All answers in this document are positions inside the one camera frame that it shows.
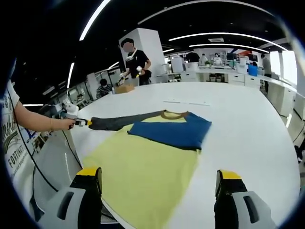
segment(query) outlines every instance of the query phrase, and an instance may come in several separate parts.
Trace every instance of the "bracelet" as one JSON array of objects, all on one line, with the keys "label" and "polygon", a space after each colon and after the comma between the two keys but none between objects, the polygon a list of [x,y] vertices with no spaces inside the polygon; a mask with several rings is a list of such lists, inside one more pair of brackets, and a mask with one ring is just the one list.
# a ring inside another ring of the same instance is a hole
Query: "bracelet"
[{"label": "bracelet", "polygon": [[50,122],[51,122],[51,131],[53,131],[53,122],[51,118],[50,118]]}]

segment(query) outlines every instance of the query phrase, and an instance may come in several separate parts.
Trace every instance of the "white table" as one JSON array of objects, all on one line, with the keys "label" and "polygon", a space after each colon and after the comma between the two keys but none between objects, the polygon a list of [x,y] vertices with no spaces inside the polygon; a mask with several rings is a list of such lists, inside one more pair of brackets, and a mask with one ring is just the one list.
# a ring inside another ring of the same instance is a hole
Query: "white table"
[{"label": "white table", "polygon": [[[164,102],[172,99],[182,103]],[[213,209],[219,169],[241,175],[247,189],[269,205],[276,224],[285,219],[299,195],[298,163],[280,116],[258,90],[224,83],[152,84],[126,94],[107,95],[81,109],[79,117],[110,118],[163,109],[191,111],[212,121],[199,165],[167,228],[215,227]],[[75,127],[71,134],[82,160],[112,132]],[[106,207],[125,228],[132,228],[110,206]]]}]

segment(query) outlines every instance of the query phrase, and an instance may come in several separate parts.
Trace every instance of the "yellow shirt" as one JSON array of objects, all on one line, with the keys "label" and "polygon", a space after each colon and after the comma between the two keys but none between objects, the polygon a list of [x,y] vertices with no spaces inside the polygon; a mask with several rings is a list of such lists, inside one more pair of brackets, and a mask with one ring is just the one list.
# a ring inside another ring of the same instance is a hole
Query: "yellow shirt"
[{"label": "yellow shirt", "polygon": [[[145,122],[185,122],[164,114]],[[131,127],[106,139],[83,164],[102,168],[102,198],[121,218],[137,229],[160,229],[184,195],[198,153],[129,135]]]}]

